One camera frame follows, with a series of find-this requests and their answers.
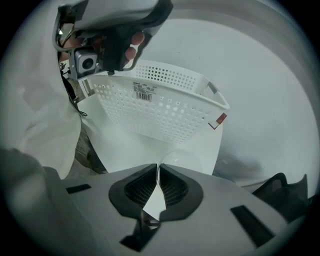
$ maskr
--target sticker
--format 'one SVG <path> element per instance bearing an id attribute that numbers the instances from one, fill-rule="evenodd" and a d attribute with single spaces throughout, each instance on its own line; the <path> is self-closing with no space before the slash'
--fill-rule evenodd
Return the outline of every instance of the sticker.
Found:
<path id="1" fill-rule="evenodd" d="M 147 83 L 133 82 L 136 99 L 152 102 L 152 96 L 157 95 L 157 87 Z"/>
<path id="2" fill-rule="evenodd" d="M 227 115 L 225 113 L 222 113 L 222 115 L 220 115 L 220 117 L 216 120 L 216 122 L 221 125 L 222 122 L 226 119 Z"/>

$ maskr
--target hand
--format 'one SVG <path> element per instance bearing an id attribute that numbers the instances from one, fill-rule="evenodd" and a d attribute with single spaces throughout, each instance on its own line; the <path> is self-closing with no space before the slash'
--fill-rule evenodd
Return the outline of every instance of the hand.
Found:
<path id="1" fill-rule="evenodd" d="M 145 39 L 145 34 L 143 32 L 138 32 L 138 33 L 135 33 L 133 35 L 133 37 L 131 38 L 131 43 L 134 45 L 134 46 L 137 46 L 137 45 L 140 45 Z M 81 46 L 81 43 L 82 43 L 82 39 L 80 38 L 74 38 L 74 37 L 70 37 L 68 39 L 68 41 L 65 42 L 63 48 L 73 48 L 73 47 L 78 47 L 78 46 Z M 101 40 L 97 40 L 97 42 L 94 44 L 94 47 L 96 49 L 100 48 L 101 46 Z M 126 57 L 126 61 L 124 62 L 124 65 L 128 64 L 128 62 L 132 59 L 135 58 L 137 52 L 136 52 L 136 49 L 133 48 L 133 47 L 129 47 L 128 49 L 126 49 L 125 51 L 125 57 Z M 63 62 L 65 60 L 69 59 L 69 54 L 67 52 L 62 52 L 61 53 L 61 56 L 60 56 L 60 60 L 59 62 Z"/>

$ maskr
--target cable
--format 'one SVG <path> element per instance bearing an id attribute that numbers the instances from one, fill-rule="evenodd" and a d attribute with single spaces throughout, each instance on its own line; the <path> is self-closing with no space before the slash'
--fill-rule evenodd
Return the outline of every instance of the cable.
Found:
<path id="1" fill-rule="evenodd" d="M 52 44 L 54 46 L 54 48 L 58 51 L 58 52 L 70 52 L 73 49 L 75 49 L 76 47 L 72 47 L 72 48 L 63 48 L 63 45 L 59 46 L 57 43 L 57 33 L 58 33 L 58 29 L 59 29 L 59 25 L 60 25 L 60 17 L 61 14 L 60 12 L 58 12 L 58 14 L 56 15 L 55 21 L 54 21 L 54 25 L 53 25 L 53 33 L 52 33 Z"/>
<path id="2" fill-rule="evenodd" d="M 83 111 L 80 111 L 77 104 L 74 103 L 73 99 L 71 98 L 69 92 L 66 90 L 66 92 L 68 93 L 68 96 L 69 96 L 69 101 L 71 102 L 72 106 L 74 107 L 74 109 L 82 116 L 82 117 L 87 117 L 87 113 L 83 112 Z"/>
<path id="3" fill-rule="evenodd" d="M 70 32 L 68 33 L 68 35 L 66 36 L 66 38 L 64 39 L 63 43 L 61 44 L 61 47 L 64 47 L 66 42 L 69 40 L 69 38 L 71 37 L 72 34 L 72 29 L 70 30 Z"/>

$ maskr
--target finger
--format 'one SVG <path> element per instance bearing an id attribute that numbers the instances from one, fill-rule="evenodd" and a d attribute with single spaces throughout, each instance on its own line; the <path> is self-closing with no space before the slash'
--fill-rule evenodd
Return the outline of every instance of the finger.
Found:
<path id="1" fill-rule="evenodd" d="M 77 47 L 81 46 L 81 43 L 83 42 L 83 38 L 74 38 L 73 36 L 70 36 L 68 41 L 65 43 L 64 48 L 69 48 L 69 47 Z"/>
<path id="2" fill-rule="evenodd" d="M 137 32 L 132 36 L 131 43 L 134 46 L 140 45 L 145 39 L 145 34 L 143 32 Z"/>
<path id="3" fill-rule="evenodd" d="M 96 38 L 93 43 L 92 43 L 93 47 L 96 49 L 96 50 L 99 50 L 102 46 L 102 38 L 99 37 L 99 38 Z"/>
<path id="4" fill-rule="evenodd" d="M 132 60 L 135 58 L 136 56 L 136 49 L 133 48 L 133 47 L 129 47 L 128 49 L 126 49 L 125 51 L 125 57 L 128 59 L 128 60 Z"/>

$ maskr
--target camera lens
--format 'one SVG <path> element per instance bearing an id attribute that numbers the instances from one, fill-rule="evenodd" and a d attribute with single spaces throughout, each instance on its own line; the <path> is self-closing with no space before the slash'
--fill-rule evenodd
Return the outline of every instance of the camera lens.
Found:
<path id="1" fill-rule="evenodd" d="M 85 70 L 90 69 L 94 64 L 94 60 L 92 58 L 87 58 L 83 63 L 82 63 L 82 67 Z"/>

